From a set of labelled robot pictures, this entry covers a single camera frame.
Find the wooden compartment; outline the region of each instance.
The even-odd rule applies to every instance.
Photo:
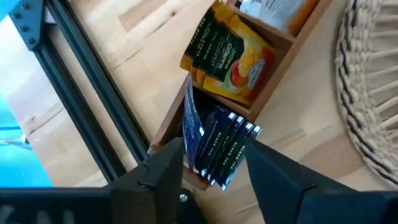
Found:
[[[232,9],[240,16],[242,21],[266,39],[267,42],[276,49],[276,60],[273,64],[273,68],[268,73],[262,91],[250,107],[245,107],[222,96],[207,92],[196,83],[194,83],[193,86],[204,91],[220,103],[244,116],[248,121],[254,123],[331,0],[320,0],[296,37],[287,35],[251,16],[243,14],[233,5],[236,0],[228,2],[231,3]],[[172,103],[169,112],[166,114],[165,119],[155,135],[154,140],[151,142],[149,154],[161,150],[164,144],[168,143],[174,137],[181,135],[184,95],[185,87],[182,85],[180,86],[180,91]],[[186,167],[184,167],[183,177],[187,182],[199,189],[205,190],[208,187],[207,180],[202,179],[199,175],[194,174]]]

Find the yellow tea packet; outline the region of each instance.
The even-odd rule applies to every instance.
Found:
[[[234,15],[234,12],[225,4],[220,4],[216,8],[216,14],[213,21],[213,25],[210,30],[210,34],[205,41],[205,46],[203,48],[202,54],[195,58],[195,60],[200,61],[198,64],[194,62],[192,65],[191,72],[196,72],[196,81],[200,85],[203,84],[205,77],[209,74],[209,66],[213,57],[220,53],[222,48],[223,39],[226,35],[225,25],[222,23],[227,21],[230,17]]]
[[[237,15],[222,23],[227,34],[203,88],[250,105],[274,61],[274,49]]]
[[[199,22],[199,25],[181,58],[180,67],[182,69],[187,71],[191,70],[194,58],[196,57],[196,55],[200,54],[205,44],[205,39],[207,38],[210,32],[210,27],[213,23],[215,11],[220,4],[221,3],[219,2],[219,0],[216,0],[211,5],[209,10],[206,11],[206,14]],[[196,71],[191,72],[191,76],[193,80],[196,80]]]

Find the blue mat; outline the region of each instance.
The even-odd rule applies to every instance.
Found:
[[[0,21],[20,0],[0,0]]]
[[[0,94],[0,139],[18,139],[22,130]],[[34,151],[0,144],[0,187],[53,187]]]

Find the wooden table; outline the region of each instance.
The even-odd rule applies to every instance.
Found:
[[[86,0],[72,6],[149,139],[159,128],[186,72],[179,59],[212,0]],[[256,123],[259,140],[358,190],[387,189],[364,166],[336,109],[333,51],[345,0],[334,0],[302,47]],[[0,89],[56,186],[103,185],[84,142],[11,20],[0,23]],[[136,163],[117,134],[72,51],[67,61],[123,164]],[[244,163],[227,192],[193,190],[210,220],[263,223]]]

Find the woven basket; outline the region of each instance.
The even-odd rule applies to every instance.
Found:
[[[336,48],[336,88],[355,148],[398,188],[398,1],[348,1]]]

